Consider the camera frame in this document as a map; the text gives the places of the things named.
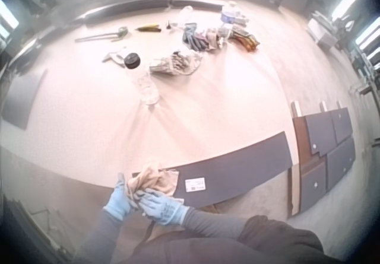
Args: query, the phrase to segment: gray sleeve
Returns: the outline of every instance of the gray sleeve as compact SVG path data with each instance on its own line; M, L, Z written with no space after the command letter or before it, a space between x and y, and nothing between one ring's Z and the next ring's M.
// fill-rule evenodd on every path
M102 211L96 228L86 237L73 262L109 264L121 225L121 221Z
M230 215L211 214L189 208L182 227L206 237L237 239L243 231L246 219Z

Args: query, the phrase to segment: barcode sticker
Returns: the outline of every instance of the barcode sticker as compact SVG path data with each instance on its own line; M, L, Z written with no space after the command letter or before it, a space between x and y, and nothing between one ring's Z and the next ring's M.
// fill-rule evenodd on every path
M206 190L204 178L185 180L186 192L196 192Z

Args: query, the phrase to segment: dark laminate panel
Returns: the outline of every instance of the dark laminate panel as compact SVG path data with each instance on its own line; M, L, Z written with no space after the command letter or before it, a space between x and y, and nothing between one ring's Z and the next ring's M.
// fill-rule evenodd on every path
M300 211L311 208L326 193L326 163L319 163L301 177Z
M107 17L134 12L152 8L166 8L169 6L169 0L135 0L124 3L117 3L101 8L93 9L84 16L86 24L95 24L101 22Z
M330 111L338 144L352 134L352 125L348 108Z
M292 166L285 133L209 160L180 167L174 197L200 208L239 196ZM185 180L205 178L205 190L186 192Z
M212 11L221 11L226 4L221 0L171 0L170 3L173 7L183 8L190 5L193 8L208 9Z
M16 77L9 88L2 118L20 129L26 129L29 114L45 72Z
M311 153L325 155L337 146L333 120L329 112L305 116L308 126Z
M327 154L327 190L331 190L351 169L355 158L355 144L352 137Z

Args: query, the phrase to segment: black bottle cap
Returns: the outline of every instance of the black bottle cap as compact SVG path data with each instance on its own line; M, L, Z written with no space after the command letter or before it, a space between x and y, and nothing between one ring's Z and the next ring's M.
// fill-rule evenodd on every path
M137 53L130 53L124 59L124 64L128 69L135 69L140 65L140 57Z

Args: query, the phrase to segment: hand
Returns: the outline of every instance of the hand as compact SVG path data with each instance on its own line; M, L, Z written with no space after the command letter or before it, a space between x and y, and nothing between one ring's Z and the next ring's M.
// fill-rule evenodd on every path
M124 218L137 208L125 194L125 177L123 173L118 174L118 182L109 198L108 204L103 209L116 219L123 221Z
M136 200L140 200L139 205L144 213L161 225L182 225L189 209L188 206L181 205L176 199L153 189L146 189L145 192L139 190L134 197Z

